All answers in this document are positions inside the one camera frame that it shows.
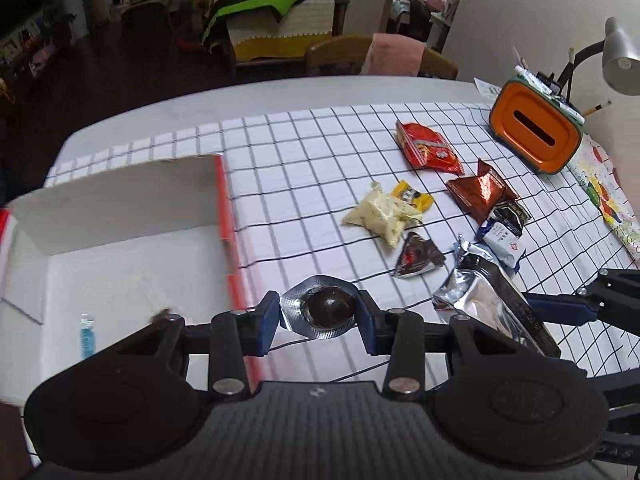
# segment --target white box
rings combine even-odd
[[[100,351],[164,308],[188,324],[232,308],[236,259],[220,229],[221,218],[228,225],[223,175],[217,155],[158,160],[9,204],[0,242],[0,398],[24,405],[34,387],[81,359],[83,314],[95,321]],[[202,357],[188,381],[206,389]]]

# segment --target silver screw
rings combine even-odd
[[[397,394],[414,394],[420,389],[420,383],[411,377],[396,377],[389,381],[389,388]]]
[[[244,390],[244,383],[241,380],[227,377],[213,383],[213,389],[221,395],[235,395]]]

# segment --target checkered tablecloth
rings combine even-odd
[[[314,274],[330,274],[367,289],[381,309],[410,308],[439,322],[431,296],[453,266],[458,234],[473,239],[477,224],[446,191],[453,174],[415,171],[394,139],[397,120],[445,134],[475,174],[478,158],[498,170],[522,197],[533,220],[516,277],[520,290],[572,293],[602,267],[636,268],[623,245],[567,170],[536,176],[489,135],[484,104],[384,104],[299,110],[204,124],[115,146],[52,168],[46,186],[157,158],[223,152],[236,219],[248,306],[268,290],[283,293]],[[372,180],[390,191],[398,180],[433,195],[435,205],[412,228],[446,255],[444,268],[408,280],[390,275],[402,243],[386,242],[340,220]],[[548,325],[562,349],[590,376],[637,367],[640,338],[593,322]],[[357,330],[331,340],[307,340],[278,329],[262,359],[264,378],[296,381],[376,380],[388,358],[365,353]],[[427,385],[447,379],[443,356],[426,357]]]

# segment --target chair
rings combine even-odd
[[[337,73],[345,73],[344,70],[340,70],[340,65],[348,65],[347,73],[360,73],[371,41],[371,36],[338,36],[310,46],[305,54],[306,75],[326,75],[328,73],[323,71],[322,67],[336,65]],[[437,52],[425,47],[420,74],[441,79],[455,79],[458,76],[458,67]]]

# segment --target yellow candy wrapper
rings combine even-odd
[[[403,202],[407,202],[409,205],[415,207],[421,213],[427,211],[434,202],[433,196],[416,191],[413,187],[409,186],[409,183],[405,180],[398,182],[398,185],[394,188],[391,194]]]
[[[371,191],[345,215],[342,223],[363,226],[372,233],[382,236],[395,249],[406,222],[421,218],[421,211],[398,197],[382,191],[379,182],[372,182]]]

